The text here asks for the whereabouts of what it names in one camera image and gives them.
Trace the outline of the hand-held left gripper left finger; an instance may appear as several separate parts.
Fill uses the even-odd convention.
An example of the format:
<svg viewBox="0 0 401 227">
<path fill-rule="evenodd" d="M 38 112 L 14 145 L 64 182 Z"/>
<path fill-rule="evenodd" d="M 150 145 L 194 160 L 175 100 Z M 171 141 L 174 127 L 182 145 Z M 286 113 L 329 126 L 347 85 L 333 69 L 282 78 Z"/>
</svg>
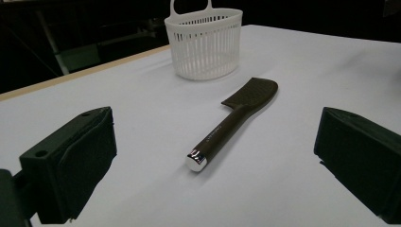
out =
<svg viewBox="0 0 401 227">
<path fill-rule="evenodd" d="M 110 107 L 81 113 L 20 156 L 43 224 L 77 218 L 117 154 Z"/>
</svg>

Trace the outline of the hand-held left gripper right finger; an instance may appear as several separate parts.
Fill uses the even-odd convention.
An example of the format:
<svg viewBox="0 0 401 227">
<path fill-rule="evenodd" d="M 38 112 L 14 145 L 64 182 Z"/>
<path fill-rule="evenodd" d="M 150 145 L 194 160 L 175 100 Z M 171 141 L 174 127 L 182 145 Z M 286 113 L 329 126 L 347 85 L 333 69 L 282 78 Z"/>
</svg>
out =
<svg viewBox="0 0 401 227">
<path fill-rule="evenodd" d="M 401 224 L 401 135 L 355 113 L 325 107 L 314 153 L 376 216 Z"/>
</svg>

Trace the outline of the dark brown comb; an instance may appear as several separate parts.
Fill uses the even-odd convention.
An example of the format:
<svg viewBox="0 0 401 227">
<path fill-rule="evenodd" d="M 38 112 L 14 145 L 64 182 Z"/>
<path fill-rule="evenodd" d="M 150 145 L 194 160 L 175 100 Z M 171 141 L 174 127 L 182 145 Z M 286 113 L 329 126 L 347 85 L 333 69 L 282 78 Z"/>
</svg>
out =
<svg viewBox="0 0 401 227">
<path fill-rule="evenodd" d="M 264 108 L 277 92 L 278 84 L 275 81 L 251 78 L 222 101 L 221 104 L 232 111 L 186 155 L 186 165 L 192 171 L 202 171 L 248 118 Z"/>
</svg>

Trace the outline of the white plastic slotted basket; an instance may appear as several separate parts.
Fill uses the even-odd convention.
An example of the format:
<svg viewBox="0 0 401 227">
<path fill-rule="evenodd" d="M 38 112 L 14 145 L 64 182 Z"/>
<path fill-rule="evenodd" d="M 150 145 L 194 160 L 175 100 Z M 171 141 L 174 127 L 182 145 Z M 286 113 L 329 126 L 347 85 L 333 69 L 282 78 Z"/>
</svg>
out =
<svg viewBox="0 0 401 227">
<path fill-rule="evenodd" d="M 243 12 L 212 7 L 179 14 L 170 0 L 165 19 L 171 58 L 176 74 L 185 79 L 208 80 L 224 77 L 239 63 Z"/>
</svg>

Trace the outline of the white table cover sheet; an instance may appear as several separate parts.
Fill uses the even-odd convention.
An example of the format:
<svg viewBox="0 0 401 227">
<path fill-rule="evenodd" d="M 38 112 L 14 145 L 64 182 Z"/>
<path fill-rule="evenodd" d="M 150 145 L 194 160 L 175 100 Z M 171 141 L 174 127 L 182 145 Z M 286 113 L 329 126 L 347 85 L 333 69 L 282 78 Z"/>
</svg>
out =
<svg viewBox="0 0 401 227">
<path fill-rule="evenodd" d="M 201 172 L 185 156 L 253 77 L 274 100 Z M 401 134 L 401 44 L 267 26 L 241 30 L 240 65 L 178 77 L 167 48 L 0 95 L 0 168 L 80 113 L 113 110 L 117 154 L 82 213 L 38 227 L 396 227 L 353 196 L 313 147 L 324 107 Z"/>
</svg>

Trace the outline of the white desk leg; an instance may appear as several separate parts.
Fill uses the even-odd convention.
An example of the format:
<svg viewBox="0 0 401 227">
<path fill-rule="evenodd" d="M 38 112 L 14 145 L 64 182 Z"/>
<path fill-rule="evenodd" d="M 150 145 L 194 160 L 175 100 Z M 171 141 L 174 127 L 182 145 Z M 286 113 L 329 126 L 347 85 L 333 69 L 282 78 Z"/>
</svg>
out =
<svg viewBox="0 0 401 227">
<path fill-rule="evenodd" d="M 41 24 L 41 27 L 43 28 L 44 35 L 45 35 L 46 39 L 49 42 L 49 45 L 50 45 L 50 47 L 52 49 L 52 52 L 53 52 L 53 55 L 54 55 L 58 65 L 59 65 L 62 73 L 64 75 L 68 75 L 69 74 L 69 70 L 68 70 L 67 66 L 65 65 L 65 63 L 63 61 L 61 52 L 60 52 L 60 50 L 59 50 L 59 48 L 58 48 L 58 46 L 57 46 L 57 44 L 55 42 L 55 39 L 53 37 L 52 32 L 50 31 L 50 28 L 49 28 L 49 26 L 48 26 L 48 24 L 47 24 L 47 22 L 46 22 L 46 20 L 44 18 L 43 12 L 41 10 L 37 10 L 36 11 L 36 15 L 37 15 L 38 20 L 39 20 L 39 22 Z"/>
</svg>

